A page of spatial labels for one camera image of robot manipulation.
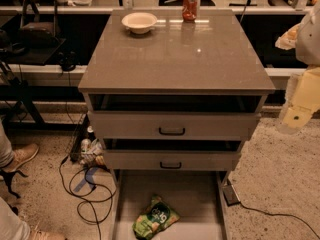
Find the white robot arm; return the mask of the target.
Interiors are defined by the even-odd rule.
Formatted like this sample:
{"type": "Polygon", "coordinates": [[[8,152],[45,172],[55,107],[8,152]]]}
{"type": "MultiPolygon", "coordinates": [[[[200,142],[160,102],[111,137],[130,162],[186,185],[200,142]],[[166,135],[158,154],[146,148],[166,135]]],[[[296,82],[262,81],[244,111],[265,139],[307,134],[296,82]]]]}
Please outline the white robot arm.
{"type": "Polygon", "coordinates": [[[294,48],[296,59],[307,65],[302,74],[290,76],[279,114],[278,130],[294,134],[320,109],[320,3],[279,37],[275,45],[284,50],[294,48]]]}

